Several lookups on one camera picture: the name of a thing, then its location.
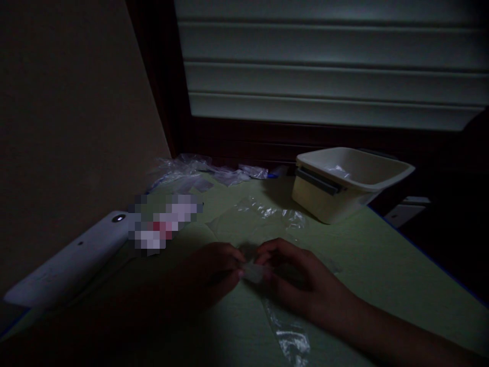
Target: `plastic bag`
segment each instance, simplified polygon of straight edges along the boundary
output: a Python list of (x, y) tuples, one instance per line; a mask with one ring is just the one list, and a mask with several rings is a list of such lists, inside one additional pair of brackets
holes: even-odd
[(188, 195), (191, 188), (195, 185), (199, 178), (202, 178), (200, 174), (181, 178), (178, 181), (176, 188), (173, 190), (173, 193), (179, 195)]
[(337, 177), (349, 178), (351, 176), (341, 166), (338, 165), (335, 165), (334, 167), (331, 168), (326, 167), (326, 171)]
[[(253, 263), (256, 248), (263, 242), (281, 237), (296, 246), (310, 250), (288, 233), (290, 228), (307, 226), (306, 217), (301, 212), (272, 208), (253, 197), (243, 199), (207, 223), (207, 226), (219, 241), (230, 242), (242, 251), (248, 260), (248, 263), (242, 266), (245, 270), (244, 278), (253, 283), (260, 283), (263, 272), (266, 271), (264, 267)], [(333, 273), (341, 271), (333, 260), (320, 254), (316, 255)], [(280, 266), (274, 271), (297, 286), (304, 285), (304, 277), (293, 267)], [(285, 310), (273, 297), (263, 295), (262, 303), (272, 333), (284, 356), (294, 367), (306, 366), (311, 346), (300, 319)]]
[(228, 167), (220, 167), (219, 169), (215, 170), (214, 179), (217, 182), (229, 187), (232, 185), (237, 185), (238, 183), (240, 184), (243, 181), (248, 181), (250, 177), (241, 170), (234, 171)]
[(179, 160), (158, 158), (157, 161), (159, 163), (158, 167), (149, 174), (158, 174), (160, 178), (151, 185), (147, 193), (153, 192), (162, 184), (170, 184), (179, 178), (197, 174), (194, 168)]
[(202, 176), (199, 176), (197, 178), (197, 181), (194, 182), (194, 187), (199, 190), (201, 193), (206, 192), (209, 189), (212, 189), (214, 187), (214, 184), (207, 181), (205, 178)]
[(212, 158), (200, 155), (200, 154), (192, 154), (192, 153), (182, 153), (177, 157), (178, 160), (182, 161), (186, 165), (192, 167), (197, 171), (210, 171)]
[(255, 167), (255, 166), (247, 166), (247, 165), (238, 165), (239, 169), (246, 173), (249, 177), (257, 178), (257, 179), (267, 179), (268, 178), (268, 169)]

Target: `green table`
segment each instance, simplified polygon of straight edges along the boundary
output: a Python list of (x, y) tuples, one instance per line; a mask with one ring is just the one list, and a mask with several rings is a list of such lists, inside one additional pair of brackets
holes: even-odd
[[(277, 208), (305, 211), (292, 199), (293, 177), (252, 180), (226, 188), (208, 175), (215, 186), (204, 193), (204, 213), (189, 224), (161, 255), (131, 261), (84, 303), (100, 302), (121, 290), (174, 267), (194, 249), (216, 241), (205, 225), (243, 198)], [(168, 189), (153, 195), (162, 201)], [(489, 356), (489, 311), (443, 270), (415, 248), (369, 208), (342, 223), (325, 225), (307, 214), (307, 229), (289, 233), (343, 269), (337, 276), (358, 296), (463, 347)], [(117, 267), (126, 249), (105, 267)], [(311, 353), (309, 365), (373, 365), (365, 356), (303, 321)], [(162, 328), (161, 335), (114, 355), (111, 365), (289, 366), (265, 316), (260, 295), (245, 282), (198, 320), (178, 328)]]

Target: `white plastic container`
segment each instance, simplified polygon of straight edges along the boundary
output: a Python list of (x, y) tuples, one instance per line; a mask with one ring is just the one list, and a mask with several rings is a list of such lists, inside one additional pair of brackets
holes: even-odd
[(350, 148), (299, 154), (292, 199), (321, 222), (334, 224), (409, 176), (414, 166)]

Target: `roller blind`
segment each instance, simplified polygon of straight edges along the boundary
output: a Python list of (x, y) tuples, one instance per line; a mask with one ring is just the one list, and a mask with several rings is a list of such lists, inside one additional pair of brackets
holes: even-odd
[(192, 115), (462, 130), (489, 104), (460, 0), (175, 0)]

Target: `wall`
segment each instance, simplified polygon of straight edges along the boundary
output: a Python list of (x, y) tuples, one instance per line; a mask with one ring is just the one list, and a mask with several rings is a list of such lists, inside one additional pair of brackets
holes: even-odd
[(123, 0), (0, 7), (4, 294), (170, 153)]

